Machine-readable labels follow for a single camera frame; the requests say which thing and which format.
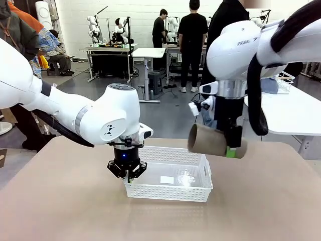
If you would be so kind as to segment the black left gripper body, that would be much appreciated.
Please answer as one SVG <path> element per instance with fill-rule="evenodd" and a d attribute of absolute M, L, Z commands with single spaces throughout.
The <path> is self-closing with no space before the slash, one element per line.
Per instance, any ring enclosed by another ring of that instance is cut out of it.
<path fill-rule="evenodd" d="M 138 148 L 117 149 L 114 148 L 114 163 L 120 168 L 131 172 L 140 164 Z"/>

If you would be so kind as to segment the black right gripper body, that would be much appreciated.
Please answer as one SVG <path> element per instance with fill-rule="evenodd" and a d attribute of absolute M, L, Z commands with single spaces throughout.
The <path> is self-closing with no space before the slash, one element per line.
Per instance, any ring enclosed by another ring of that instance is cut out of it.
<path fill-rule="evenodd" d="M 227 99 L 217 96 L 215 101 L 216 129 L 224 131 L 225 129 L 236 126 L 237 118 L 242 116 L 244 98 Z"/>

